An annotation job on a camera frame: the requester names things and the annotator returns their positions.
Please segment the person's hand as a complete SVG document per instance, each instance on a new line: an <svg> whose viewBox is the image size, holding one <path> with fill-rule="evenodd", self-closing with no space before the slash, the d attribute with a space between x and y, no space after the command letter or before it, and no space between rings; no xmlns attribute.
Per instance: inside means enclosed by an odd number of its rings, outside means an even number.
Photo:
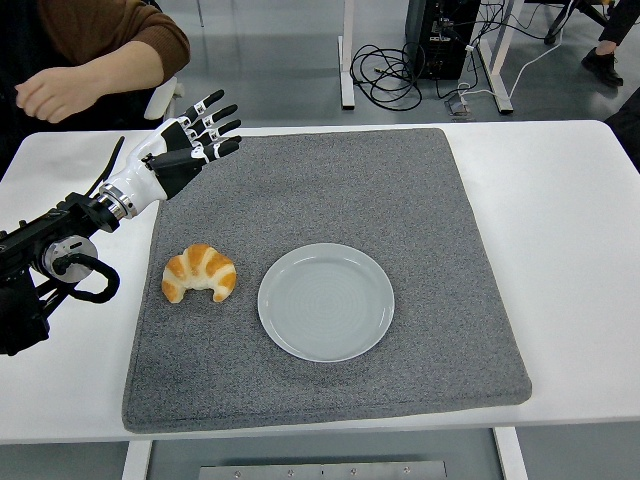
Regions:
<svg viewBox="0 0 640 480"><path fill-rule="evenodd" d="M100 98L100 82L84 67L45 69L15 86L16 105L38 120L59 123Z"/></svg>

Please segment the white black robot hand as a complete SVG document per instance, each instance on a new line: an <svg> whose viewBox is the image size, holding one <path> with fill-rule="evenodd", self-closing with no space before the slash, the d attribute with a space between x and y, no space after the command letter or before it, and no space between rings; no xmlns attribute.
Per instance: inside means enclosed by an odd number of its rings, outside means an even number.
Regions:
<svg viewBox="0 0 640 480"><path fill-rule="evenodd" d="M241 121L230 116L238 106L207 112L223 96L218 90L165 120L129 153L125 168L99 187L99 196L132 218L155 201L173 198L206 165L237 151L241 138L234 131Z"/></svg>

